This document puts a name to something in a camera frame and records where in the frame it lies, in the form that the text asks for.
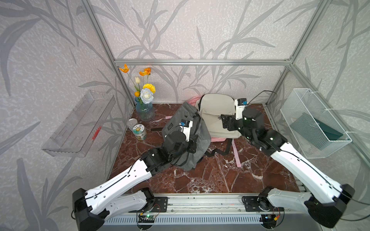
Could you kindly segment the grey backpack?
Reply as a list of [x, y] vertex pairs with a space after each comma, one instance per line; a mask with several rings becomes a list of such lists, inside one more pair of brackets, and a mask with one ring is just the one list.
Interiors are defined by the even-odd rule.
[[170, 166], [190, 171], [204, 157], [211, 136], [196, 107], [185, 102], [162, 129], [164, 143], [149, 157], [153, 166], [147, 171], [153, 175]]

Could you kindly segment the beige backpack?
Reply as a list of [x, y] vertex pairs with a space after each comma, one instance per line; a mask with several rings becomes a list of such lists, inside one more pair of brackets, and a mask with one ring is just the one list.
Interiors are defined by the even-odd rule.
[[235, 100], [223, 94], [205, 94], [196, 101], [196, 108], [203, 118], [206, 127], [212, 138], [226, 138], [227, 146], [225, 151], [214, 149], [212, 152], [206, 152], [207, 157], [213, 157], [219, 153], [223, 156], [228, 155], [232, 139], [239, 138], [241, 134], [238, 131], [228, 131], [223, 128], [221, 114], [235, 115]]

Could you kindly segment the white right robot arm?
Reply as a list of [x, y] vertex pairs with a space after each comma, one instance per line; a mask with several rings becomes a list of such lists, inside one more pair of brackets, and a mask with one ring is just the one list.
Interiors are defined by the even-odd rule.
[[278, 131], [266, 129], [263, 114], [246, 107], [235, 115], [220, 116], [223, 128], [238, 131], [250, 144], [282, 164], [296, 176], [308, 192], [283, 191], [266, 187], [258, 196], [261, 209], [289, 208], [311, 216], [320, 225], [333, 228], [344, 214], [355, 190], [340, 184], [307, 161]]

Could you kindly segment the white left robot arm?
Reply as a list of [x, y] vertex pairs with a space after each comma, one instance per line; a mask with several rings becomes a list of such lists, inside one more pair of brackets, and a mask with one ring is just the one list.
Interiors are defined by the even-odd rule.
[[172, 166], [184, 154], [194, 153], [198, 135], [190, 128], [177, 129], [165, 136], [164, 144], [149, 149], [129, 168], [109, 181], [72, 194], [72, 217], [80, 231], [97, 231], [106, 220], [126, 212], [147, 212], [155, 206], [155, 196], [149, 188], [124, 195], [129, 189]]

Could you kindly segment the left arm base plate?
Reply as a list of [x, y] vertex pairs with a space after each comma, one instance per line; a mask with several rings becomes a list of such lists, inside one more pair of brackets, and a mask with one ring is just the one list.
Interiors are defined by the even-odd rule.
[[139, 210], [139, 212], [154, 212], [154, 213], [164, 213], [167, 212], [168, 197], [154, 197], [149, 199], [144, 207]]

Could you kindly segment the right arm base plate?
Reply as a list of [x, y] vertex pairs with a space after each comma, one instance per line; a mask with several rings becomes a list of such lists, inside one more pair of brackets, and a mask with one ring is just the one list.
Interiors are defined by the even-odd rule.
[[284, 208], [272, 206], [266, 199], [259, 196], [243, 196], [242, 203], [246, 212], [283, 212]]

